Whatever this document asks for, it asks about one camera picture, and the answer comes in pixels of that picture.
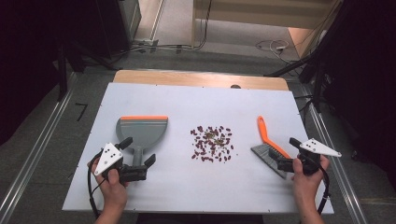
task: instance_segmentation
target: gray dustpan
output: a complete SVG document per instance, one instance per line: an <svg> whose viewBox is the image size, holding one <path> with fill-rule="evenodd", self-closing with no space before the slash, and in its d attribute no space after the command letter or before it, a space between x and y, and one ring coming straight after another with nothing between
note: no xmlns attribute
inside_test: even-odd
<svg viewBox="0 0 396 224"><path fill-rule="evenodd" d="M134 150L132 166L142 164L143 151L156 145L166 131L166 116L125 116L117 122L116 133L119 141L132 137L134 141L128 148Z"/></svg>

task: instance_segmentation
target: metal rail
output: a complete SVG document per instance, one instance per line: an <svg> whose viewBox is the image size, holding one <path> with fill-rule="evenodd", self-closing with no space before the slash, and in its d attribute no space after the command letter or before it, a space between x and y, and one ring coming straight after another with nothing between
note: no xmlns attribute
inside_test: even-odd
<svg viewBox="0 0 396 224"><path fill-rule="evenodd" d="M311 94L311 91L306 86L302 86L302 89L304 94L306 95ZM336 150L334 144L332 143L332 139L330 138L330 135L327 131L327 128L324 124L322 115L316 112L312 104L309 106L309 111L312 116L312 119L315 122L322 143ZM330 162L332 164L332 169L334 170L335 178L338 182L340 190L343 193L344 200L346 202L346 206L349 210L349 214L353 220L353 223L368 224L367 218L364 215L363 210L361 209L361 204L359 202L358 197L356 196L355 190L353 189L349 181L349 178L347 177L347 173L344 169L344 165L337 157L330 157Z"/></svg>
<svg viewBox="0 0 396 224"><path fill-rule="evenodd" d="M62 101L58 102L54 107L43 131L41 131L41 134L38 136L37 141L35 142L35 145L33 146L29 156L24 162L20 172L8 188L6 197L2 201L0 207L0 224L8 223L9 219L11 218L11 215L14 212L18 201L20 200L24 190L26 189L27 184L32 177L32 174L35 171L35 168L38 165L38 162L40 161L41 156L43 155L47 147L52 133L55 130L58 121L60 120L64 109L66 108L70 100L70 97L75 87L74 84L76 82L77 76L75 73L72 73L69 78L70 89L65 94Z"/></svg>
<svg viewBox="0 0 396 224"><path fill-rule="evenodd" d="M161 0L160 7L158 8L157 15L155 16L154 24L152 25L151 34L149 36L150 40L154 40L155 34L157 33L158 23L160 22L160 17L163 13L163 6L165 5L165 0Z"/></svg>

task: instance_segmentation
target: white table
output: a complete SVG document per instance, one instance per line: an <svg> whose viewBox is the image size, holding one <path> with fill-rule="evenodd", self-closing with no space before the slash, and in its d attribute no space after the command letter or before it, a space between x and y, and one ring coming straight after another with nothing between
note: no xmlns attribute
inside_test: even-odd
<svg viewBox="0 0 396 224"><path fill-rule="evenodd" d="M262 143L257 127L259 115L266 120L270 138L291 156L296 156L298 151L289 144L289 138L307 140L290 91L132 83L109 83L63 210L91 210L86 164L105 143L119 142L115 125L124 115L169 117L162 141L144 154L143 160L155 153L157 161L148 169L147 180L128 187L125 210L220 214L297 212L291 175L287 180L280 178L250 150ZM227 162L193 160L194 140L190 130L197 126L230 128L232 159ZM124 150L123 154L124 162L131 165L132 152ZM318 203L323 190L324 186L320 185ZM102 208L99 190L94 197L98 208ZM323 213L333 213L330 202L326 203Z"/></svg>

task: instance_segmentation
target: orange handle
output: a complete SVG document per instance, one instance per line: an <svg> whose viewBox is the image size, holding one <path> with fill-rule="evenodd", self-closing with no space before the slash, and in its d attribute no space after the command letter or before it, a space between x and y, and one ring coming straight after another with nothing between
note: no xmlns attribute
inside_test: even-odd
<svg viewBox="0 0 396 224"><path fill-rule="evenodd" d="M280 146L278 146L277 144L275 144L275 142L271 141L268 138L267 127L265 126L264 118L262 116L259 116L257 118L257 122L259 123L259 130L260 130L260 136L262 137L262 141L270 145L271 147L274 147L286 159L291 159L291 156L289 156L289 154L285 150L283 150Z"/></svg>

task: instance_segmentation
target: floor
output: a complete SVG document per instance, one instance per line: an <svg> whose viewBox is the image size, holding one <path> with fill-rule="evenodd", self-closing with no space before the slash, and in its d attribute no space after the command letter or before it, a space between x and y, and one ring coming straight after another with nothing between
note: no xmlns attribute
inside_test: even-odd
<svg viewBox="0 0 396 224"><path fill-rule="evenodd" d="M181 10L181 12L177 10L179 6L190 4L190 2L186 2L181 0L164 1L163 12L152 39L158 39L161 45L189 44L189 40L191 40L189 12L188 10ZM178 24L184 24L186 27L178 26ZM221 36L222 32L220 31L225 30L230 33ZM206 44L200 51L182 51L179 54L169 49L157 49L153 53L134 51L123 55L117 62L117 66L122 66L124 69L206 71L261 76L275 72L287 63L268 50L268 45L262 46L262 49L267 50L261 50L256 47L256 44L264 40L278 39L289 42L290 36L286 30L282 27L258 27L227 22L221 25L219 22L210 21ZM240 37L238 32L249 35ZM281 55L282 59L298 60L293 48L282 52ZM305 95L304 90L311 89L309 84L302 85L298 82L296 76L299 72L300 70L297 69L282 76L288 81L290 90L295 96ZM20 193L14 199L17 201L15 207L7 210L2 203L0 223L93 222L93 215L90 211L64 212L62 205L106 85L112 81L114 74L115 72L107 71L101 66L90 66L84 74L72 74L70 84L73 88L67 101L56 102L58 88L55 88L26 118L14 136L0 146L0 158L2 158L0 163L0 198L4 202L9 193ZM305 103L304 99L296 100L299 108L302 108ZM87 105L87 109L81 119L78 119L81 115L81 105ZM335 214L325 216L325 220L327 223L393 223L396 218L396 193L388 182L386 174L368 161L350 159L354 149L350 145L345 124L327 105L322 104L321 109L321 117L326 124L325 127L332 139L332 144L344 155L341 162L365 217L364 220L356 220L351 217L351 208L346 206L346 198L340 190L340 182L335 177L334 170L331 169L331 193ZM48 127L48 120L53 117L53 113L56 111L62 112L62 115L54 120L55 126ZM310 114L308 112L306 116L302 116L302 119L306 118L307 134L319 139L322 136L318 132L318 124L315 117ZM48 139L45 139L46 136L40 135L43 130L49 131ZM38 146L37 139L40 138L45 140L41 146ZM31 152L37 152L36 156L40 158L35 164L26 163L32 156ZM21 173L23 169L31 170L32 173L29 175ZM20 187L17 189L11 188L11 184L16 184L15 180L21 175L27 175L25 178L29 181L20 183ZM135 214L126 213L120 223L134 223L135 220ZM270 224L298 222L295 214L266 215L263 216L263 220L264 223Z"/></svg>

